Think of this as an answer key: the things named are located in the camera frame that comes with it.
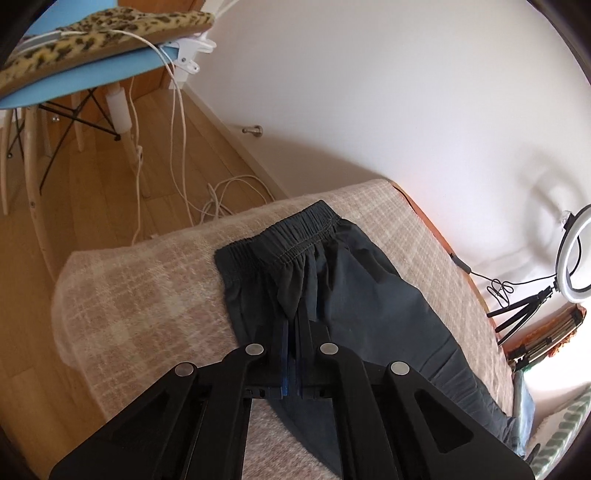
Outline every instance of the black pants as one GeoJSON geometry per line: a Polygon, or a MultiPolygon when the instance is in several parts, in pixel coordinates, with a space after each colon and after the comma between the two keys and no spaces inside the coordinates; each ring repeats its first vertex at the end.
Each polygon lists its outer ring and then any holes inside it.
{"type": "MultiPolygon", "coordinates": [[[[292,322],[303,299],[308,317],[328,327],[331,341],[369,362],[408,363],[505,440],[510,419],[470,370],[421,292],[400,277],[359,227],[325,202],[218,250],[215,261],[241,344],[254,340],[259,325],[285,318],[292,322]]],[[[287,397],[272,405],[292,434],[340,473],[330,400],[287,397]]]]}

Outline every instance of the mattress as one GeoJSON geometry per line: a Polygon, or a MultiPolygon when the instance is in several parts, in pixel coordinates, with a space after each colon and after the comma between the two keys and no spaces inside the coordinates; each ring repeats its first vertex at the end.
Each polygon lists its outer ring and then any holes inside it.
{"type": "MultiPolygon", "coordinates": [[[[107,419],[182,361],[220,361],[237,346],[213,262],[215,251],[254,236],[318,200],[356,223],[417,287],[462,347],[492,398],[512,414],[511,370],[478,296],[406,198],[386,180],[275,202],[143,242],[75,252],[56,284],[54,337],[107,419]]],[[[243,478],[333,478],[255,401],[243,478]]]]}

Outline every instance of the black cable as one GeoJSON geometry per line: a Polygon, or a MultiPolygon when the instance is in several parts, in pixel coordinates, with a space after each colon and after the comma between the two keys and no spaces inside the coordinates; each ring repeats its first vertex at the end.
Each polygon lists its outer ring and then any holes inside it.
{"type": "MultiPolygon", "coordinates": [[[[569,275],[573,275],[577,268],[581,263],[581,257],[583,254],[581,248],[581,240],[577,237],[577,245],[579,246],[579,256],[577,258],[577,263],[573,268],[573,271],[569,273],[569,275]]],[[[490,285],[486,287],[486,291],[492,295],[492,297],[497,301],[500,308],[507,307],[511,304],[509,297],[515,291],[514,287],[518,287],[520,285],[527,285],[529,283],[541,281],[541,280],[550,280],[551,278],[556,278],[556,274],[548,275],[546,277],[534,278],[533,280],[527,280],[523,282],[512,282],[512,281],[501,281],[498,278],[489,278],[485,275],[480,275],[476,272],[470,272],[472,275],[480,278],[484,278],[484,280],[488,280],[491,282],[490,285]]]]}

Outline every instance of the striped pillow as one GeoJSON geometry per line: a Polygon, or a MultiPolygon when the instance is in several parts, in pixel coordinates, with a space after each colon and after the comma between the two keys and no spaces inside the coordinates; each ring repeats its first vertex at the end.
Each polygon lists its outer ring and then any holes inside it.
{"type": "Polygon", "coordinates": [[[531,462],[536,480],[545,478],[556,466],[573,443],[583,423],[586,421],[591,405],[591,385],[562,410],[550,415],[530,439],[528,452],[537,443],[541,449],[531,462]]]}

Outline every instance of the white wall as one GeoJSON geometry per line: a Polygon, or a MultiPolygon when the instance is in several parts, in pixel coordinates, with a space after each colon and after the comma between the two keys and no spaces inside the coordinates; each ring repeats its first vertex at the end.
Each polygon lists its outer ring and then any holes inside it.
{"type": "Polygon", "coordinates": [[[388,177],[475,271],[554,270],[591,202],[591,87],[526,0],[248,0],[209,37],[189,87],[288,194],[388,177]]]}

